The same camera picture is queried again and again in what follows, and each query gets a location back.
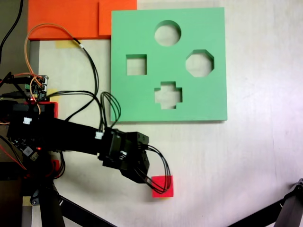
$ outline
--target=circular hole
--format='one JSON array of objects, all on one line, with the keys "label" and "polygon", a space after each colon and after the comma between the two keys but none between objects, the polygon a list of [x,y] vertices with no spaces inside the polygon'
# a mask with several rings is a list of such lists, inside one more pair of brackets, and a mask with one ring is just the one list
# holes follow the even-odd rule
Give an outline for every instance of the circular hole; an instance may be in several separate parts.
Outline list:
[{"label": "circular hole", "polygon": [[172,20],[162,21],[156,27],[155,39],[162,46],[173,46],[180,37],[180,26]]}]

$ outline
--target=red foam cube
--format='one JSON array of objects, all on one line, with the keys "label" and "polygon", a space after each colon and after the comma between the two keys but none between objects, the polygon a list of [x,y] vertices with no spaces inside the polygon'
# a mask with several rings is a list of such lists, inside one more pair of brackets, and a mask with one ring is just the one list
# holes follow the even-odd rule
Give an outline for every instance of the red foam cube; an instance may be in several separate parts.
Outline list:
[{"label": "red foam cube", "polygon": [[[165,182],[165,176],[153,176],[152,181],[154,181],[156,184],[158,184],[161,187],[164,187],[164,182]],[[154,190],[152,191],[152,196],[153,197],[173,197],[174,196],[174,181],[173,181],[173,176],[170,176],[171,179],[171,185],[170,188],[163,194],[159,194],[157,192],[155,192]]]}]

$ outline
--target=circuit board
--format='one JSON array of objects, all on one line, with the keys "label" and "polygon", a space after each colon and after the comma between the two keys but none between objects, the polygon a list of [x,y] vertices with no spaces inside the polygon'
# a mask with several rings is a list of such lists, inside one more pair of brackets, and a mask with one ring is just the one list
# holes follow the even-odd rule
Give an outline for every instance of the circuit board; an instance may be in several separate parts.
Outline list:
[{"label": "circuit board", "polygon": [[[32,83],[33,96],[35,99],[43,100],[47,94],[48,76],[42,76],[42,78],[38,78],[38,81],[42,84],[42,86],[39,86],[37,83]],[[25,84],[25,90],[30,91],[30,84]]]}]

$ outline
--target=black tripod leg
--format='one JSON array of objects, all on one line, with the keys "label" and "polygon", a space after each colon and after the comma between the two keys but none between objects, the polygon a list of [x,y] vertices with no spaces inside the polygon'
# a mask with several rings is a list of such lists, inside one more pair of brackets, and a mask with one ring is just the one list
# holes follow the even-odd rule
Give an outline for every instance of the black tripod leg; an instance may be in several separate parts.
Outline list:
[{"label": "black tripod leg", "polygon": [[289,197],[276,220],[275,227],[299,227],[303,214],[303,205],[298,195]]},{"label": "black tripod leg", "polygon": [[65,227],[58,194],[51,189],[42,189],[39,193],[41,220],[43,227]]},{"label": "black tripod leg", "polygon": [[266,227],[274,223],[282,209],[284,200],[271,204],[268,207],[230,225],[229,227]]},{"label": "black tripod leg", "polygon": [[61,196],[61,210],[63,216],[82,227],[117,227],[63,196]]}]

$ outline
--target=orange block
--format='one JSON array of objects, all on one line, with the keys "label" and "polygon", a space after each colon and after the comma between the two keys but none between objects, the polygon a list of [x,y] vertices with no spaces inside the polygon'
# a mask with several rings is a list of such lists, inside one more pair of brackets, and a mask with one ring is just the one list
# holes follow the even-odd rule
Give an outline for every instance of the orange block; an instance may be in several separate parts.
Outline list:
[{"label": "orange block", "polygon": [[[137,0],[29,0],[30,31],[41,23],[56,23],[78,39],[110,38],[111,11],[136,10]],[[30,40],[66,40],[68,34],[53,26],[38,28]]]},{"label": "orange block", "polygon": [[109,39],[112,31],[112,11],[137,10],[137,0],[100,0],[99,37]]}]

